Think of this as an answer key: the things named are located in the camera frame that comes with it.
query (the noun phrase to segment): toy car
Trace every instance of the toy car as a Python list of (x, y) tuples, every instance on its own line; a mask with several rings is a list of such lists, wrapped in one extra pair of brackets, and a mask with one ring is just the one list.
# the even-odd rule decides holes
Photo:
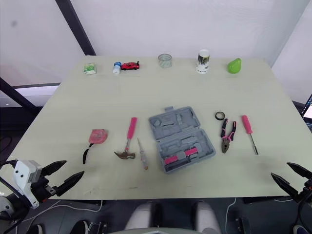
[(121, 66), (121, 69), (122, 70), (136, 70), (136, 69), (139, 69), (140, 68), (140, 65), (139, 63), (135, 63), (135, 62), (129, 62), (129, 63), (124, 63), (122, 66)]

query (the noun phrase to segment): gray tool case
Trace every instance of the gray tool case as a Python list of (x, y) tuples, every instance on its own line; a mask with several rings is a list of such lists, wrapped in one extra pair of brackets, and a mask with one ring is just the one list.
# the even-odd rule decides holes
[(191, 107), (174, 110), (149, 118), (157, 151), (165, 173), (171, 173), (215, 155), (215, 149)]

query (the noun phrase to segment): pliers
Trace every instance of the pliers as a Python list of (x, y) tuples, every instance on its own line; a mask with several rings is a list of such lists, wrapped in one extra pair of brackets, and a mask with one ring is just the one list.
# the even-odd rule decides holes
[(233, 127), (232, 127), (232, 131), (231, 133), (226, 136), (226, 124), (228, 123), (229, 119), (226, 118), (223, 122), (223, 125), (222, 125), (222, 130), (221, 130), (221, 138), (222, 138), (222, 152), (225, 154), (227, 152), (227, 150), (229, 149), (229, 146), (230, 146), (230, 142), (232, 140), (234, 140), (234, 133), (235, 133), (235, 130), (236, 130), (236, 121), (233, 121)]

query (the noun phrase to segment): white bottle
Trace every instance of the white bottle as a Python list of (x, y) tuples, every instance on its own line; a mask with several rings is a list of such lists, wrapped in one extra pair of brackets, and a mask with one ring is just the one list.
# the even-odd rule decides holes
[(114, 63), (114, 68), (113, 68), (113, 73), (115, 75), (119, 75), (121, 69), (121, 62), (115, 62)]

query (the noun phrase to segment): green pear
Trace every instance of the green pear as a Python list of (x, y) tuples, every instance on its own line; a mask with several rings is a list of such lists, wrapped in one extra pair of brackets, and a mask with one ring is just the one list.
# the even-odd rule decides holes
[(237, 58), (228, 64), (228, 72), (235, 74), (240, 71), (242, 68), (242, 60), (240, 58)]

